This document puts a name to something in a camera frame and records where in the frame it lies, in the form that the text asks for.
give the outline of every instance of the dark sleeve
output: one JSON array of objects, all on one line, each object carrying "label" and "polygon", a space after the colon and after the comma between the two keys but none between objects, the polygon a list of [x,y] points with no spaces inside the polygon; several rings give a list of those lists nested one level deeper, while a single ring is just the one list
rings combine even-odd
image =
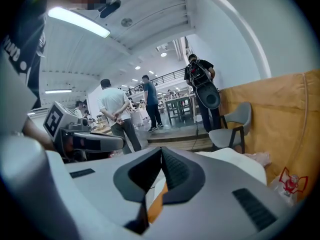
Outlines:
[{"label": "dark sleeve", "polygon": [[143,86],[143,90],[146,92],[149,90],[149,84],[148,83],[145,83],[142,85]]},{"label": "dark sleeve", "polygon": [[210,62],[206,61],[206,60],[203,60],[201,59],[200,60],[200,63],[203,67],[205,67],[207,70],[210,69],[210,68],[214,68],[214,65],[212,65]]},{"label": "dark sleeve", "polygon": [[186,66],[184,69],[184,80],[190,80],[190,75],[188,74],[189,66]]}]

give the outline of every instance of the gray chair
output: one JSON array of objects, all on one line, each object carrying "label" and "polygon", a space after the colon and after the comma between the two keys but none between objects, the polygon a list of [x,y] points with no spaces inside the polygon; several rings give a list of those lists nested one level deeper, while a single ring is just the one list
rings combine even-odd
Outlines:
[{"label": "gray chair", "polygon": [[[251,104],[240,103],[232,113],[222,115],[225,129],[216,129],[209,132],[209,137],[218,149],[233,148],[241,145],[242,154],[245,153],[245,135],[248,134],[251,125]],[[227,122],[243,124],[242,126],[228,129]]]}]

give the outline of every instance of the step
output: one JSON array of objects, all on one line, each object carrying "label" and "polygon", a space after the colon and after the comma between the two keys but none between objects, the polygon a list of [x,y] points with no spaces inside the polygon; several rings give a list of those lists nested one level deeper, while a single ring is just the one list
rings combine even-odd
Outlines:
[{"label": "step", "polygon": [[169,142],[152,142],[149,147],[167,147],[192,152],[212,151],[212,141],[207,138],[197,138],[196,140],[169,141]]},{"label": "step", "polygon": [[192,130],[179,130],[169,131],[162,133],[152,133],[147,138],[148,143],[169,143],[169,142],[180,142],[180,141],[192,141],[196,139],[208,139],[208,134],[204,129],[198,130],[198,136],[196,136],[196,129]]}]

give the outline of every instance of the white plastic bag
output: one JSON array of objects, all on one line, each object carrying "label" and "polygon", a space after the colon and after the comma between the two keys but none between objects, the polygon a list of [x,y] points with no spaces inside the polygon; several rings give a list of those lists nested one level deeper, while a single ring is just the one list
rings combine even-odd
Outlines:
[{"label": "white plastic bag", "polygon": [[270,155],[268,152],[258,152],[255,154],[243,154],[244,156],[251,158],[258,162],[263,167],[271,164]]}]

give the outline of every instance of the cable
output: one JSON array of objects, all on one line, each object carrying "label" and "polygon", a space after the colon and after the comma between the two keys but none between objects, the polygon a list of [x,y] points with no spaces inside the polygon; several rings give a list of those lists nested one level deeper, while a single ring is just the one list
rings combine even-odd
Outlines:
[{"label": "cable", "polygon": [[195,113],[196,130],[195,130],[195,142],[194,142],[194,144],[193,144],[193,146],[192,146],[192,148],[191,148],[191,151],[194,149],[194,146],[195,146],[195,144],[196,144],[196,142],[197,142],[197,140],[198,140],[198,135],[199,135],[199,130],[198,130],[198,118],[197,118],[197,107],[195,107],[194,113]]}]

